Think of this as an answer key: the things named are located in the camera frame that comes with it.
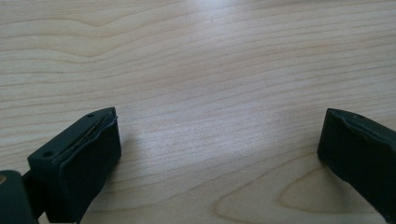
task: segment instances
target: light wood surface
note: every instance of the light wood surface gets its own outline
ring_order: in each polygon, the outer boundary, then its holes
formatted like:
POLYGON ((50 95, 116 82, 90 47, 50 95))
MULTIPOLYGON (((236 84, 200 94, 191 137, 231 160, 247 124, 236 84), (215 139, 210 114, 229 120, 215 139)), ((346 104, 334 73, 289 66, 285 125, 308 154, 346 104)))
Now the light wood surface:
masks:
POLYGON ((385 223, 316 150, 328 107, 396 130, 395 71, 396 1, 5 0, 0 170, 114 105, 83 224, 385 223))

